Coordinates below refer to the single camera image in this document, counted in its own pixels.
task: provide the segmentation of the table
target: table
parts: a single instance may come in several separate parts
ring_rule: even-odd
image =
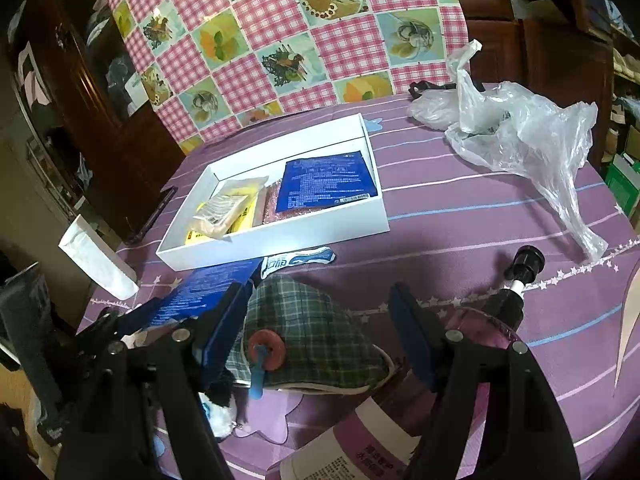
[[[478,168],[457,156],[442,132],[407,117],[407,94],[320,108],[251,126],[191,153],[168,182],[178,191],[135,247],[117,253],[136,271],[140,291],[117,301],[104,290],[91,298],[80,330],[105,305],[123,310],[169,293],[189,271],[174,272],[157,256],[164,232],[191,186],[210,162],[268,139],[349,114],[362,113],[374,149],[390,231],[333,244],[329,265],[285,272],[336,300],[372,341],[393,355],[401,349],[389,330],[389,287],[407,283],[425,308],[446,319],[460,305],[481,304],[499,288],[515,251],[534,244],[546,267],[525,293],[520,337],[532,348],[559,399],[574,439],[583,477],[604,459],[633,417],[640,399],[640,336],[632,334],[614,395],[620,317],[627,284],[640,257],[627,218],[596,171],[578,171],[584,221],[609,243],[600,261],[584,255],[558,216],[526,179]],[[262,478],[266,469],[340,420],[361,397],[268,392],[258,402],[269,417],[250,420],[243,436],[221,448],[236,478]],[[168,442],[162,420],[158,435]],[[461,474],[472,472],[479,436],[470,439]],[[177,474],[170,450],[161,464]]]

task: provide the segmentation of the blue packet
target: blue packet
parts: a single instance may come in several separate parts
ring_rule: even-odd
[[[330,207],[377,195],[359,151],[297,158],[285,166],[276,213],[302,207]]]
[[[149,326],[159,326],[170,319],[182,320],[214,308],[233,282],[249,281],[262,258],[194,270],[161,301]]]

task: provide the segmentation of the open cardboard box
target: open cardboard box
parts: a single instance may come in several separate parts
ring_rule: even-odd
[[[222,240],[184,244],[197,207],[226,179],[268,176],[267,186],[282,178],[285,163],[296,158],[360,150],[378,195],[225,235]],[[382,188],[360,114],[318,124],[268,140],[209,164],[180,206],[156,254],[173,270],[297,251],[389,231]]]

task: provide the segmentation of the barcode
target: barcode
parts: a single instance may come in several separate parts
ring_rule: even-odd
[[[353,202],[354,200],[362,200],[363,198],[371,198],[371,195],[369,193],[361,193],[356,196],[346,196],[344,198],[339,198],[338,203],[346,204],[347,202]]]

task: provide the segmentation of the clear plastic packet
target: clear plastic packet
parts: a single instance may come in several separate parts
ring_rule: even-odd
[[[219,192],[202,204],[190,222],[190,230],[209,238],[222,238],[249,202],[267,183],[268,177],[227,180]]]
[[[588,259],[598,260],[607,242],[582,220],[574,184],[593,142],[598,107],[579,102],[560,108],[508,81],[479,92],[465,67],[481,49],[473,40],[453,51],[446,61],[455,94],[427,90],[409,114],[430,128],[446,128],[446,139],[466,161],[532,181]]]

